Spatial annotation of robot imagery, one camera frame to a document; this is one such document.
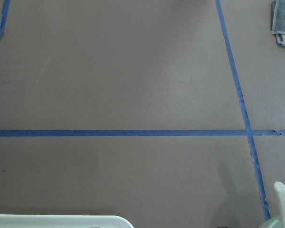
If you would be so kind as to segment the white ceramic spoon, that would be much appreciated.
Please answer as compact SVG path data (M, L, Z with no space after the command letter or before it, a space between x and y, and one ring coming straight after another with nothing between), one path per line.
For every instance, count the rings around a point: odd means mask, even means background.
M274 190L278 201L281 227L285 228L285 185L282 182L276 181L274 183Z

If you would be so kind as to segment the grey folded cloth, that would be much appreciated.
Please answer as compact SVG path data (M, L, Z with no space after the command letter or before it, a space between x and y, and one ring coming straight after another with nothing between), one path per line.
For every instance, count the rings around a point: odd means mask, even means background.
M285 35L285 0L274 0L273 7L273 22L271 33Z

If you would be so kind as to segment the mint green bowl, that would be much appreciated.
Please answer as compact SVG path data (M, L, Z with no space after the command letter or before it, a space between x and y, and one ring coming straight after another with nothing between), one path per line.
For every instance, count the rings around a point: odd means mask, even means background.
M259 228L285 228L285 219L276 216L264 222Z

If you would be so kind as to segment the cream bear serving tray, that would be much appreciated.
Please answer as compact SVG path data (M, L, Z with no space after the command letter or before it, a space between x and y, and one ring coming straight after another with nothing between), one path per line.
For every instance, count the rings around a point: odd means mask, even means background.
M120 216L0 214L0 228L132 228Z

